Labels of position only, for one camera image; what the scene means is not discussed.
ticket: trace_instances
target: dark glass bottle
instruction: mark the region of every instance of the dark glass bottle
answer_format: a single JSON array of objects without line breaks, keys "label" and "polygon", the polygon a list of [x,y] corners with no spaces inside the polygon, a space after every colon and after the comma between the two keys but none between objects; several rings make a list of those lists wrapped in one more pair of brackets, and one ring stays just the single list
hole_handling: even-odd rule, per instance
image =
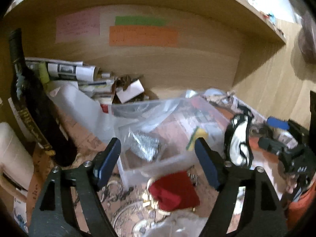
[{"label": "dark glass bottle", "polygon": [[26,66],[21,29],[10,34],[10,57],[14,69],[11,97],[22,121],[37,143],[60,166],[69,166],[75,160],[77,148],[54,116],[51,100],[46,96],[41,81]]}]

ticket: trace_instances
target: red velvet pouch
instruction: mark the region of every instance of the red velvet pouch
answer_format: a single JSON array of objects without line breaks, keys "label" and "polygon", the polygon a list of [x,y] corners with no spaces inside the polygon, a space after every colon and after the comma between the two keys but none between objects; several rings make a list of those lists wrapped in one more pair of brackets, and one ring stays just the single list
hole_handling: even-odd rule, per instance
[{"label": "red velvet pouch", "polygon": [[200,205],[200,199],[195,192],[186,171],[166,175],[148,188],[158,206],[164,211],[174,211],[193,208]]}]

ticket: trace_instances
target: orange sticky note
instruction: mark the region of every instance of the orange sticky note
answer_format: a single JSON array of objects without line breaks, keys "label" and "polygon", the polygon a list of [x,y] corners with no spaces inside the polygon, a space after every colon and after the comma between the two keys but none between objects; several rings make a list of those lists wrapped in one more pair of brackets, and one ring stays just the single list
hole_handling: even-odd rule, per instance
[{"label": "orange sticky note", "polygon": [[94,7],[56,19],[56,43],[69,42],[80,36],[100,35],[100,7]]},{"label": "orange sticky note", "polygon": [[110,46],[177,47],[178,32],[173,28],[118,25],[110,27]]}]

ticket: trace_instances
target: transparent plastic box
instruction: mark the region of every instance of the transparent plastic box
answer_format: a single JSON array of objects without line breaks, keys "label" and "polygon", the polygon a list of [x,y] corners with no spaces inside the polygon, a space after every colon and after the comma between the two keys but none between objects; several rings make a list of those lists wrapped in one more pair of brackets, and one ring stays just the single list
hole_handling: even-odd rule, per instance
[{"label": "transparent plastic box", "polygon": [[[209,134],[206,141],[211,149],[224,156],[224,133],[229,121],[200,96],[113,104],[109,106],[109,114],[122,144],[118,169],[124,188],[197,164],[195,152],[186,149],[197,127]],[[166,149],[155,161],[139,158],[128,141],[130,133],[135,132],[159,136]]]}]

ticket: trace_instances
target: metal bolt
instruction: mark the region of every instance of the metal bolt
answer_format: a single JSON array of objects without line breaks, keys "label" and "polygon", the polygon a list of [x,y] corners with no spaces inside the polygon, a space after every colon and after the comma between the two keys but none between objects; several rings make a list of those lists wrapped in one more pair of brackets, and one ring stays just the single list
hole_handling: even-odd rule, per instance
[{"label": "metal bolt", "polygon": [[59,171],[59,166],[53,167],[53,173],[57,173]]},{"label": "metal bolt", "polygon": [[84,163],[83,163],[83,166],[84,167],[90,167],[92,165],[92,161],[85,161]]},{"label": "metal bolt", "polygon": [[256,170],[257,170],[259,173],[263,173],[263,172],[264,172],[264,168],[261,167],[261,166],[256,167]]},{"label": "metal bolt", "polygon": [[225,167],[232,167],[232,163],[230,161],[225,161],[224,166]]}]

